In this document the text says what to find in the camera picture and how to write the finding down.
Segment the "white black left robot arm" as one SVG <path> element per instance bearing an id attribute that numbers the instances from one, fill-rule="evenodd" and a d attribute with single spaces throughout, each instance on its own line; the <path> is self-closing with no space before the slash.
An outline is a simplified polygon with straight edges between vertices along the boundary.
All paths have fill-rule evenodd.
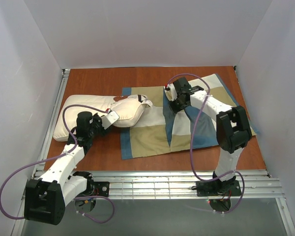
<path id="1" fill-rule="evenodd" d="M 91 173 L 74 171 L 90 150 L 97 135 L 105 135 L 119 116 L 110 111 L 105 116 L 84 111 L 77 115 L 76 126 L 70 130 L 62 156 L 40 178 L 31 179 L 25 189 L 26 220 L 57 225 L 63 218 L 66 206 L 76 197 L 81 204 L 93 207 L 93 195 L 99 189 Z"/>

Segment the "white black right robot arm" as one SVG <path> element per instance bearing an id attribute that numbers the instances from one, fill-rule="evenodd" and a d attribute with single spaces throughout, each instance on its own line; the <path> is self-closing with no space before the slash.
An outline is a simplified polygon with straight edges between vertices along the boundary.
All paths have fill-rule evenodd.
<path id="1" fill-rule="evenodd" d="M 252 131 L 242 106 L 232 107 L 210 94 L 210 87 L 192 86 L 185 74 L 174 77 L 164 87 L 169 105 L 174 113 L 188 107 L 199 109 L 216 122 L 216 139 L 220 156 L 212 179 L 199 178 L 193 190 L 198 196 L 218 196 L 230 194 L 234 189 L 240 194 L 244 187 L 236 180 L 236 166 L 243 149 L 252 138 Z"/>

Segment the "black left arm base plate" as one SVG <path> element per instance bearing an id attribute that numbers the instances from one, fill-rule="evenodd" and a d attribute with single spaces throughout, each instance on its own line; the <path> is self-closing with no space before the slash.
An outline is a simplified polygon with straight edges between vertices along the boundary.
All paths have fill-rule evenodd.
<path id="1" fill-rule="evenodd" d="M 110 183 L 108 181 L 95 181 L 92 185 L 93 195 L 108 197 L 110 191 Z"/>

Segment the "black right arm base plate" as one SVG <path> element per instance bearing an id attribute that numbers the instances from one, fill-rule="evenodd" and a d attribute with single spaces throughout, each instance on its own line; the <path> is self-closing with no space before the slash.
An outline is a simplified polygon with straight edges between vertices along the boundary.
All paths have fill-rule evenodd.
<path id="1" fill-rule="evenodd" d="M 234 178 L 227 181 L 197 181 L 191 189 L 196 191 L 198 197 L 222 196 L 224 194 L 240 196 L 242 194 L 239 181 Z"/>

